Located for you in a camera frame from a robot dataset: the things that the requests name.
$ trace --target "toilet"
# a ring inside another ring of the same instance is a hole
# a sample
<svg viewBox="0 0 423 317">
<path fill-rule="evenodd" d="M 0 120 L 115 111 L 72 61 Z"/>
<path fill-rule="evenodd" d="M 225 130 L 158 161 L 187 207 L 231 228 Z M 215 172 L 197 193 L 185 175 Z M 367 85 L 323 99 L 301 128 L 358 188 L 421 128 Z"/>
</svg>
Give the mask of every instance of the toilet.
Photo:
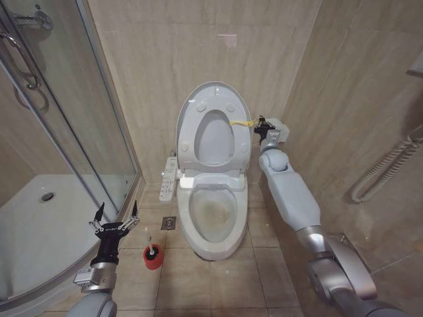
<svg viewBox="0 0 423 317">
<path fill-rule="evenodd" d="M 176 127 L 179 219 L 191 248 L 205 260 L 229 257 L 247 223 L 247 167 L 251 129 L 240 94 L 210 82 L 186 99 Z"/>
</svg>

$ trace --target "tiled floor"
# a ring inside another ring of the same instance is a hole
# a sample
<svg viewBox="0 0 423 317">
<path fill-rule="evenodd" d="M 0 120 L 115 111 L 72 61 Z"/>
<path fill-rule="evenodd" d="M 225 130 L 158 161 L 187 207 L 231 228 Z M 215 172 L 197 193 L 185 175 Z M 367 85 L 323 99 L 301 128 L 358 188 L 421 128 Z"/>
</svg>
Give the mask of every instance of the tiled floor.
<svg viewBox="0 0 423 317">
<path fill-rule="evenodd" d="M 159 188 L 146 186 L 139 204 L 141 222 L 121 244 L 113 292 L 118 317 L 302 317 L 258 185 L 249 185 L 248 228 L 241 247 L 217 262 L 193 253 L 178 220 L 176 230 L 160 230 L 161 219 L 178 216 L 178 210 L 175 201 L 159 203 Z M 155 271 L 143 263 L 145 227 L 165 250 L 164 263 Z M 65 316 L 79 298 L 74 294 L 42 316 Z"/>
</svg>

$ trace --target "shower enclosure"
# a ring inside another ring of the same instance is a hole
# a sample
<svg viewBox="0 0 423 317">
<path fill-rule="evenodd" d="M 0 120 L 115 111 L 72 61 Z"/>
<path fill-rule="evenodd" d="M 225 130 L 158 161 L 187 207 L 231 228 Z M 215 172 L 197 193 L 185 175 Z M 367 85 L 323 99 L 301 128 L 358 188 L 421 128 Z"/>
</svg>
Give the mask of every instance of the shower enclosure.
<svg viewBox="0 0 423 317">
<path fill-rule="evenodd" d="M 85 0 L 0 0 L 0 316 L 69 279 L 141 178 Z"/>
</svg>

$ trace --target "shower hose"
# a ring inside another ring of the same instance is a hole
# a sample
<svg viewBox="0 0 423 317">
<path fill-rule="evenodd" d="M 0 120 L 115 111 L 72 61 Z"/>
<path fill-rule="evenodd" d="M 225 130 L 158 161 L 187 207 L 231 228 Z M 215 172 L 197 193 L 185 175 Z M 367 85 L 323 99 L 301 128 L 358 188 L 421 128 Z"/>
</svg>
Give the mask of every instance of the shower hose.
<svg viewBox="0 0 423 317">
<path fill-rule="evenodd" d="M 351 189 L 351 199 L 356 203 L 362 203 L 372 198 L 408 161 L 418 150 L 423 147 L 423 137 L 412 137 L 413 133 L 421 130 L 419 125 L 412 130 L 407 137 L 399 142 L 388 154 L 386 154 L 364 177 Z M 376 175 L 382 173 L 378 179 L 362 195 L 359 191 Z"/>
</svg>

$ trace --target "toilet side control panel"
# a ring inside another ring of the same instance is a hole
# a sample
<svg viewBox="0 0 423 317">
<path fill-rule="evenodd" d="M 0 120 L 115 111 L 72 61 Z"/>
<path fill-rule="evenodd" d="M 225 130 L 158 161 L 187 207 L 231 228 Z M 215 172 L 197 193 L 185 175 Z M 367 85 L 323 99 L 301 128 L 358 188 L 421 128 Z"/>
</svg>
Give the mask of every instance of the toilet side control panel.
<svg viewBox="0 0 423 317">
<path fill-rule="evenodd" d="M 161 183 L 159 200 L 163 203 L 171 202 L 174 192 L 174 179 L 178 169 L 176 156 L 170 156 L 166 160 L 166 168 L 162 173 L 163 180 Z"/>
</svg>

